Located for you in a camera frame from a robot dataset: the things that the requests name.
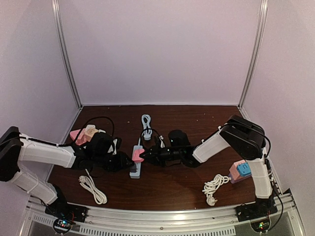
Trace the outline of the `pink plug adapter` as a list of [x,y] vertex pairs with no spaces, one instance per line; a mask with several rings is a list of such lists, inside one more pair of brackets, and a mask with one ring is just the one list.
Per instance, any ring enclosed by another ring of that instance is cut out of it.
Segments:
[[144,152],[145,150],[143,148],[141,149],[136,149],[133,151],[132,154],[132,160],[134,163],[141,163],[144,161],[144,158],[140,157],[140,155]]

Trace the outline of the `light blue power strip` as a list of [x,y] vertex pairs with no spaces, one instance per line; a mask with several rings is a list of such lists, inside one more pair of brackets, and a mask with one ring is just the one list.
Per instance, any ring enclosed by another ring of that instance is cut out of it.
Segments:
[[[141,145],[135,145],[133,147],[133,151],[136,149],[141,149],[143,148]],[[137,173],[134,175],[129,175],[131,179],[139,179],[141,175],[141,163],[135,163],[137,165]]]

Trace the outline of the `black plug adapter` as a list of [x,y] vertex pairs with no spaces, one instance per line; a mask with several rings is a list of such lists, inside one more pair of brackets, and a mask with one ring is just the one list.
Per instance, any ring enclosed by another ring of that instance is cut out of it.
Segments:
[[133,166],[130,167],[129,174],[134,175],[136,173],[137,173],[137,165],[134,164]]

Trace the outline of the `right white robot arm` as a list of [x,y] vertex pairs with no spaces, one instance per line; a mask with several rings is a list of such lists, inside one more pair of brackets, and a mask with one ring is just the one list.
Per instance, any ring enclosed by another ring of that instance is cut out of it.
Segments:
[[255,197],[259,199],[252,206],[252,212],[257,217],[264,216],[271,209],[272,185],[270,168],[267,158],[271,142],[263,128],[240,116],[233,115],[217,131],[192,146],[187,136],[181,130],[169,133],[170,146],[161,147],[163,141],[157,142],[151,148],[146,148],[139,156],[149,163],[165,166],[167,162],[180,160],[187,167],[198,167],[211,157],[226,148],[232,148],[244,159],[251,170],[255,186]]

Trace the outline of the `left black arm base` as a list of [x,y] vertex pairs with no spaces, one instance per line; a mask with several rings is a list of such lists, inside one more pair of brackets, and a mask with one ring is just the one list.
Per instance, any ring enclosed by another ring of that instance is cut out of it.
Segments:
[[88,209],[85,206],[69,204],[66,199],[58,197],[53,203],[46,204],[45,213],[68,222],[85,222]]

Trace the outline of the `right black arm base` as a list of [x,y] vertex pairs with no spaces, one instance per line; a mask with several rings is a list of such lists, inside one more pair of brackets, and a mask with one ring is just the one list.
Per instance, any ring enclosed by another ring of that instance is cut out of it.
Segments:
[[239,222],[261,217],[266,218],[268,215],[278,212],[273,196],[268,199],[255,198],[255,202],[241,204],[235,210]]

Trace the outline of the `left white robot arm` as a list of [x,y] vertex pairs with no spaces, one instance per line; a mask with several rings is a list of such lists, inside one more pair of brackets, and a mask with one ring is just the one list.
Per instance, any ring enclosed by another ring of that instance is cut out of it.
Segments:
[[134,165],[134,161],[119,151],[122,140],[105,132],[96,132],[89,141],[77,145],[56,144],[38,140],[10,127],[0,139],[0,180],[11,182],[51,206],[59,218],[67,218],[71,208],[62,191],[23,167],[23,161],[53,164],[68,169],[84,170],[95,166],[117,172]]

